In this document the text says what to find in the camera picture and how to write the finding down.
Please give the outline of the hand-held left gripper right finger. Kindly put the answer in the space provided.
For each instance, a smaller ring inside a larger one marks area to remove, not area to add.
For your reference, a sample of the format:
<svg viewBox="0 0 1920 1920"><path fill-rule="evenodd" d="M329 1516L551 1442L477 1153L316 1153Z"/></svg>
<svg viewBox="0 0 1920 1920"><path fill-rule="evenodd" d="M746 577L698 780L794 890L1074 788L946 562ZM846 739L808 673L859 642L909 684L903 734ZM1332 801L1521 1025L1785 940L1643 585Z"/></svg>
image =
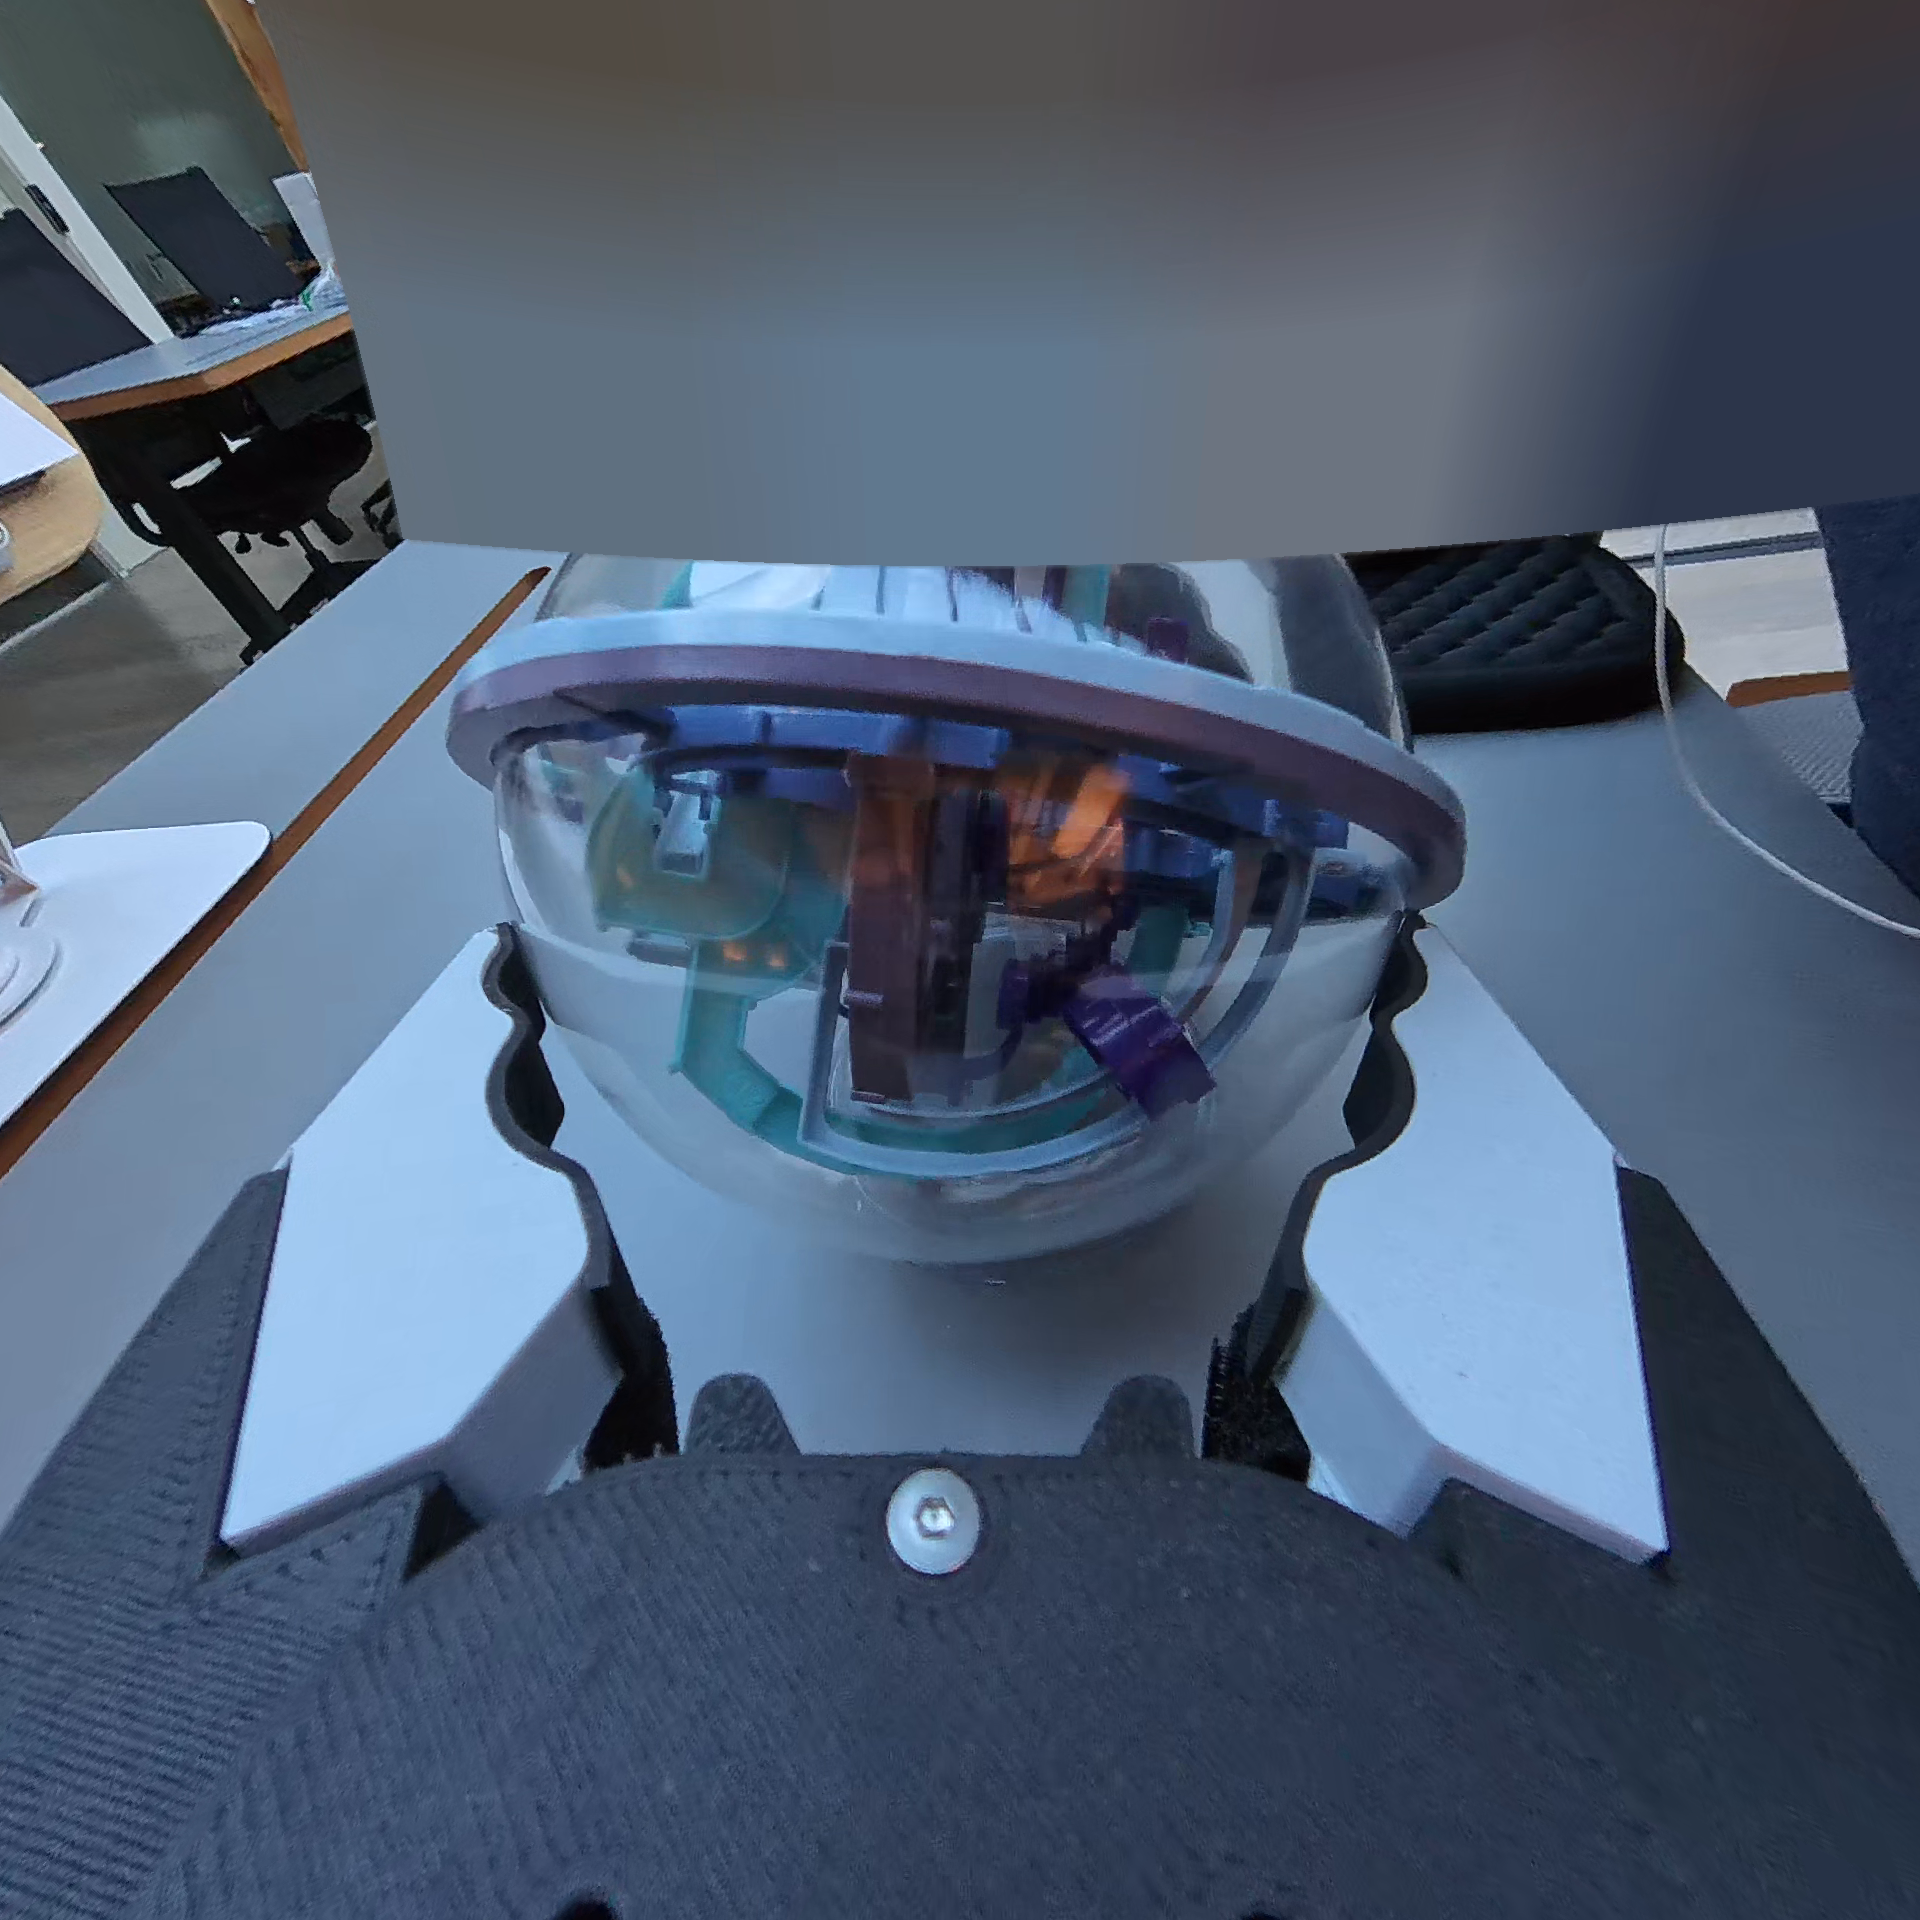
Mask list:
<svg viewBox="0 0 1920 1920"><path fill-rule="evenodd" d="M1203 1455L1400 1535L1470 1490L1665 1559L1617 1153L1428 923L1391 952L1338 1123L1216 1347Z"/></svg>

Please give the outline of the white display stand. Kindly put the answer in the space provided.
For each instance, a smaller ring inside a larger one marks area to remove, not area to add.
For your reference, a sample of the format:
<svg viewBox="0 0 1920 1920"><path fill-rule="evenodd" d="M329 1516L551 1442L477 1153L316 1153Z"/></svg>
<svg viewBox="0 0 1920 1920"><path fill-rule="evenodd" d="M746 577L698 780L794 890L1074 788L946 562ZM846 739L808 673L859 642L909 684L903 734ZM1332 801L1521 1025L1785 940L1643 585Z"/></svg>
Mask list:
<svg viewBox="0 0 1920 1920"><path fill-rule="evenodd" d="M0 923L58 940L58 967L0 1026L13 1123L105 1018L260 864L257 819L3 838Z"/></svg>

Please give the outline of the black monitor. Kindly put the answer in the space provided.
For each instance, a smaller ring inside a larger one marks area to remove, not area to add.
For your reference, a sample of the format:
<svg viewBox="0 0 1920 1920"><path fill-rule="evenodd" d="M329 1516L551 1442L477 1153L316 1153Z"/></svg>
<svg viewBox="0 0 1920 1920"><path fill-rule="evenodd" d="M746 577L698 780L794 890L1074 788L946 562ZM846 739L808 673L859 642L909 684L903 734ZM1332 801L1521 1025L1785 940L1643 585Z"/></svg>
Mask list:
<svg viewBox="0 0 1920 1920"><path fill-rule="evenodd" d="M114 208L176 265L215 319L298 307L298 274L204 166L109 184Z"/></svg>
<svg viewBox="0 0 1920 1920"><path fill-rule="evenodd" d="M0 367L25 387L89 372L145 336L23 211L0 211Z"/></svg>

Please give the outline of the white instruction sheet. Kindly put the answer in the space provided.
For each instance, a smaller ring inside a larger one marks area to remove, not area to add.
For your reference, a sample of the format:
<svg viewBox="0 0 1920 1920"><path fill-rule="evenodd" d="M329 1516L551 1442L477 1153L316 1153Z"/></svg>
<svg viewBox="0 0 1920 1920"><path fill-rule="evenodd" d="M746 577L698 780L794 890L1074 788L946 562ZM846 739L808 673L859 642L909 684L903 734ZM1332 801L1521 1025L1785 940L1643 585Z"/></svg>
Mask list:
<svg viewBox="0 0 1920 1920"><path fill-rule="evenodd" d="M23 397L0 391L0 500L37 488L47 470L71 463L75 443L37 420Z"/></svg>

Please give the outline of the wooden display board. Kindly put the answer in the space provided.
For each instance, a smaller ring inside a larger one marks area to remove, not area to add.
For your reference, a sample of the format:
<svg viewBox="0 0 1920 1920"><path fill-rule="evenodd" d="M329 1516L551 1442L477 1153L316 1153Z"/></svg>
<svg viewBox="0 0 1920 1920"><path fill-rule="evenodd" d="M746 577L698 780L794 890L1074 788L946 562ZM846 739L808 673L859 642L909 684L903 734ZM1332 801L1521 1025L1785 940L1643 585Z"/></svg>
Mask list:
<svg viewBox="0 0 1920 1920"><path fill-rule="evenodd" d="M0 387L71 437L71 429L55 420L55 412L23 379L0 372ZM37 488L0 500L0 603L63 574L93 548L100 524L105 488L82 447Z"/></svg>

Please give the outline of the clear sphere maze ball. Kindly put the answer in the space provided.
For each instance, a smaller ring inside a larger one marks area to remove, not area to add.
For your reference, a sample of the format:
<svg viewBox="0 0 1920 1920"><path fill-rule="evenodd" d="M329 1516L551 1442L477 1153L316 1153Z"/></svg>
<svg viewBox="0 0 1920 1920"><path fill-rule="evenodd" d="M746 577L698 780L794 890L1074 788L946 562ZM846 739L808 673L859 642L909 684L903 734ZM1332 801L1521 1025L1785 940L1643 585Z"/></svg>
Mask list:
<svg viewBox="0 0 1920 1920"><path fill-rule="evenodd" d="M1468 864L1332 553L568 558L447 753L621 1124L925 1263L1109 1244L1263 1146Z"/></svg>

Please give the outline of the wood top desk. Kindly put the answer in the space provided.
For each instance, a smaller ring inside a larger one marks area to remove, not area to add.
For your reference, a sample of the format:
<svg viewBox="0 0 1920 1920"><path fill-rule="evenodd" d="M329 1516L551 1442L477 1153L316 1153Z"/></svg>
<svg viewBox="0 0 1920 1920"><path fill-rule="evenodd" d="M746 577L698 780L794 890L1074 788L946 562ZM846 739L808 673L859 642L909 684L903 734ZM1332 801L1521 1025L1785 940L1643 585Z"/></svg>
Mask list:
<svg viewBox="0 0 1920 1920"><path fill-rule="evenodd" d="M63 372L33 391L71 429L128 530L178 553L190 577L236 620L239 660L296 631L283 603L298 588L305 558L296 548L236 553L236 537L215 537L176 488L275 429L310 416L366 429L347 319L283 309L252 336L205 327Z"/></svg>

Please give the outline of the black office chair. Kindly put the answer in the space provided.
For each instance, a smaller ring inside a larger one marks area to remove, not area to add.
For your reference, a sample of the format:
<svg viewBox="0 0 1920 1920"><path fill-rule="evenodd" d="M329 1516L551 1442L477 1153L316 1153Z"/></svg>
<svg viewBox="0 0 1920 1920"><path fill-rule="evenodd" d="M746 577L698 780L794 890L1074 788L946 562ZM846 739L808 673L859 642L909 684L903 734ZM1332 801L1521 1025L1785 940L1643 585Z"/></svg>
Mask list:
<svg viewBox="0 0 1920 1920"><path fill-rule="evenodd" d="M176 492L215 537L236 537L236 553L296 548L305 558L305 577L283 603L283 620L298 622L366 570L337 562L310 540L310 530L321 530L333 548L347 540L347 524L333 512L333 492L366 463L370 430L363 420L310 416L226 447L205 477Z"/></svg>

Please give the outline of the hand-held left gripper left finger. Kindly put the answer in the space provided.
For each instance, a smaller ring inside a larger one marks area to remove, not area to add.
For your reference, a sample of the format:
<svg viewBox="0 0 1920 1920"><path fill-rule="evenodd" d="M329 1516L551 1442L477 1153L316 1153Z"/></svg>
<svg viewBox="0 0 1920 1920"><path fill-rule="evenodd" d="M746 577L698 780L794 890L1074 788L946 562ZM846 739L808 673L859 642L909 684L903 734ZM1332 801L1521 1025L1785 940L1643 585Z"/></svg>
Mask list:
<svg viewBox="0 0 1920 1920"><path fill-rule="evenodd" d="M283 1153L226 1546L410 1484L497 1523L680 1447L661 1326L555 1153L539 1026L519 937L483 931Z"/></svg>

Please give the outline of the dark blue cloth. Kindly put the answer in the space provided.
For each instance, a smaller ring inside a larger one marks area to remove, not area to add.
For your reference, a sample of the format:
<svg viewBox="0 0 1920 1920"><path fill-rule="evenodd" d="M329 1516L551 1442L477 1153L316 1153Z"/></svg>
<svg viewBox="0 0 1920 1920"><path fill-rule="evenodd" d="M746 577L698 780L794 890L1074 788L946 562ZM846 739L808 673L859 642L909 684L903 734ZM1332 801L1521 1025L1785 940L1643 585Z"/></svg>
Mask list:
<svg viewBox="0 0 1920 1920"><path fill-rule="evenodd" d="M1862 744L1847 819L1920 890L1920 500L1813 510Z"/></svg>

